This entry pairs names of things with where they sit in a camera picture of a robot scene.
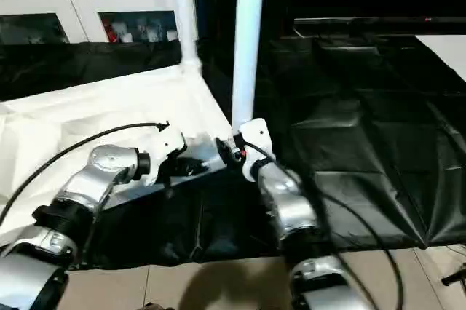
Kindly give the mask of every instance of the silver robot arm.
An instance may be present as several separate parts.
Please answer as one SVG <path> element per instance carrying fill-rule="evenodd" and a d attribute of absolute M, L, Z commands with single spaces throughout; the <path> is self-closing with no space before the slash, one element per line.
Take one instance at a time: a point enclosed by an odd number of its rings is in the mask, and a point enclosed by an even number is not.
<path fill-rule="evenodd" d="M 68 283 L 66 270 L 82 252 L 113 187 L 149 172 L 157 177 L 163 161 L 186 144 L 181 132 L 169 126 L 156 136 L 153 148 L 150 154 L 112 145 L 94 148 L 86 166 L 50 205 L 37 208 L 36 223 L 0 257 L 0 310 L 56 309 Z"/>
<path fill-rule="evenodd" d="M 245 143 L 251 143 L 273 159 L 272 140 L 263 119 L 240 126 L 230 145 L 217 140 L 225 162 L 242 162 L 245 178 L 257 182 L 275 228 L 280 252 L 290 270 L 295 310 L 369 310 L 366 302 L 348 283 L 349 276 L 333 254 L 315 210 L 301 192 L 300 178 L 283 172 L 270 158 Z"/>

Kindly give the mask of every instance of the white pole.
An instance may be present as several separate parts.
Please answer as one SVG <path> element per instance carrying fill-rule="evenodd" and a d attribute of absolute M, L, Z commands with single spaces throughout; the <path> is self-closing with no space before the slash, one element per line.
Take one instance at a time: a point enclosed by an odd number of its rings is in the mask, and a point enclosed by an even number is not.
<path fill-rule="evenodd" d="M 192 14 L 188 0 L 176 0 L 178 37 L 181 43 L 182 63 L 197 60 L 196 46 L 192 33 Z"/>
<path fill-rule="evenodd" d="M 253 118 L 261 12 L 262 0 L 237 0 L 232 101 L 234 133 L 242 123 Z"/>

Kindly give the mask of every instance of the cabinet door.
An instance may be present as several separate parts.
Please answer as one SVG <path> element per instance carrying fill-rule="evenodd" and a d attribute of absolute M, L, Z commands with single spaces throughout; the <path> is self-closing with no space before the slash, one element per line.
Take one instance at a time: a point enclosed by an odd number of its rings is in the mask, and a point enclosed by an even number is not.
<path fill-rule="evenodd" d="M 193 1 L 192 19 L 196 33 Z M 181 23 L 175 0 L 72 0 L 91 42 L 172 41 Z"/>
<path fill-rule="evenodd" d="M 0 44 L 83 41 L 71 0 L 0 0 Z"/>

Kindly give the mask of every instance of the tile floor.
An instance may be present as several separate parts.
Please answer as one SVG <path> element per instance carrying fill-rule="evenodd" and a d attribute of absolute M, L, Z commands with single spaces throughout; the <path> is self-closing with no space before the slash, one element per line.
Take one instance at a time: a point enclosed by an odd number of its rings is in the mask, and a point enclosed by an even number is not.
<path fill-rule="evenodd" d="M 462 251 L 460 246 L 452 248 Z M 466 308 L 460 285 L 444 287 L 439 281 L 456 271 L 466 256 L 445 247 L 396 250 L 394 254 L 405 282 L 406 310 Z M 347 253 L 345 258 L 381 310 L 394 309 L 396 284 L 383 253 Z M 136 310 L 148 302 L 175 310 L 285 310 L 290 295 L 282 260 L 257 258 L 175 268 L 74 272 L 59 310 Z"/>

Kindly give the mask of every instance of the black plastic sheet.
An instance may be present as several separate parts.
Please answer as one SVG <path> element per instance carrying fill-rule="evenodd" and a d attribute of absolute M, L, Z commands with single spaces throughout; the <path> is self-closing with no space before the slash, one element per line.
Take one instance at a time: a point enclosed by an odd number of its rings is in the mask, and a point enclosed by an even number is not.
<path fill-rule="evenodd" d="M 232 45 L 201 42 L 203 76 L 227 117 Z M 177 44 L 0 49 L 0 100 L 176 64 Z M 390 248 L 466 242 L 466 83 L 415 38 L 263 43 L 257 117 L 274 151 L 360 213 Z M 341 250 L 377 245 L 326 202 Z M 84 268 L 277 254 L 254 184 L 223 170 L 104 212 Z"/>

